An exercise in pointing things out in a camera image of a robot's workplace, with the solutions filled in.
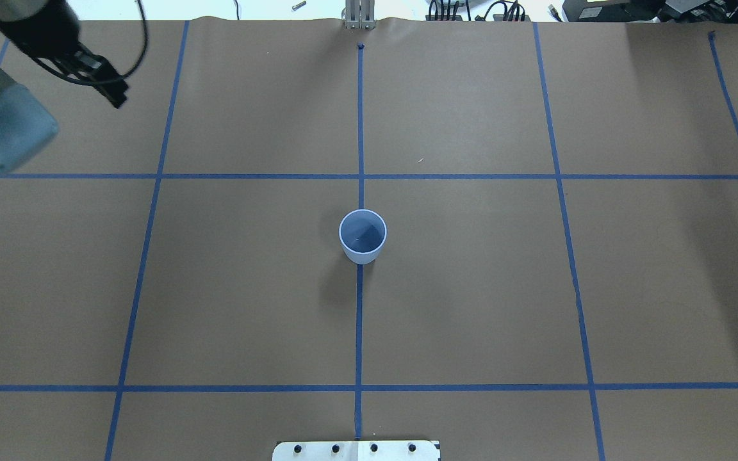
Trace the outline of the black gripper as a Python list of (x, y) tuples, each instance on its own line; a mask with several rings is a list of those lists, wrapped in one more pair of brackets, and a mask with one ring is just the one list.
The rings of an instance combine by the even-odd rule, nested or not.
[(73, 41), (56, 41), (55, 67), (62, 81), (75, 85), (96, 86), (112, 107), (120, 108), (127, 100), (129, 85), (123, 77), (110, 77), (109, 61), (93, 53), (84, 44)]

